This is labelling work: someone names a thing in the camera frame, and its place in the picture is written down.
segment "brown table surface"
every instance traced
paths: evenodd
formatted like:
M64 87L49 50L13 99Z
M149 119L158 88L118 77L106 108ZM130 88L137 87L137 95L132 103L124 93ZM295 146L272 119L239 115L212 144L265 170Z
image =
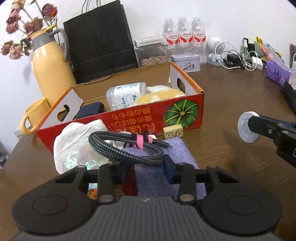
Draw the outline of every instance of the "brown table surface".
M206 65L190 75L205 91L202 127L186 131L183 138L197 164L220 166L275 195L283 209L276 233L284 240L295 240L296 169L276 155L271 139L261 137L247 144L237 132L237 121L246 111L295 121L279 87L259 70ZM1 241L18 233L11 216L13 202L56 175L53 155L41 140L36 135L23 137L0 173Z

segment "red and white bottle label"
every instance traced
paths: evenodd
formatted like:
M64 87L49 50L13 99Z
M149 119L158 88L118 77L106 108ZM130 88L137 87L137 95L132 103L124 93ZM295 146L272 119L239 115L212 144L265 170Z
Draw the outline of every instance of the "red and white bottle label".
M194 34L194 41L205 42L206 41L205 34Z
M179 35L169 35L166 37L168 45L178 44L180 42Z
M192 33L182 33L180 35L180 42L181 43L192 43L193 42L193 35Z

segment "white bag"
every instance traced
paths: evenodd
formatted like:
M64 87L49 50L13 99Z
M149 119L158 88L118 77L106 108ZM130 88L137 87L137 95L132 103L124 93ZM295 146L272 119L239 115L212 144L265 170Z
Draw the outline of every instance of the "white bag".
M109 159L98 154L89 144L89 135L96 131L107 131L102 120L86 125L73 122L66 126L54 141L54 163L62 174L76 166L85 165L87 169L98 169Z

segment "yellow thermos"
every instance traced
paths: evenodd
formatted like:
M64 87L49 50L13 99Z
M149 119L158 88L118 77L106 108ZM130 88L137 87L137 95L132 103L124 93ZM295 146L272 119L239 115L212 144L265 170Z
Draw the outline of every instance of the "yellow thermos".
M76 84L69 64L69 41L65 31L58 28L51 33L43 28L32 34L32 70L43 96L52 107L59 98ZM61 33L65 43L65 53L55 42L54 35Z

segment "green pumpkin illustration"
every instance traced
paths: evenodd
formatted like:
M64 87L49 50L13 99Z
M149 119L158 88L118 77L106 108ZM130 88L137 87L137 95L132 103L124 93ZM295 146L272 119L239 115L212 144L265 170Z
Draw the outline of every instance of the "green pumpkin illustration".
M191 126L198 116L198 104L192 100L180 100L171 105L163 119L166 126L181 124L183 128Z

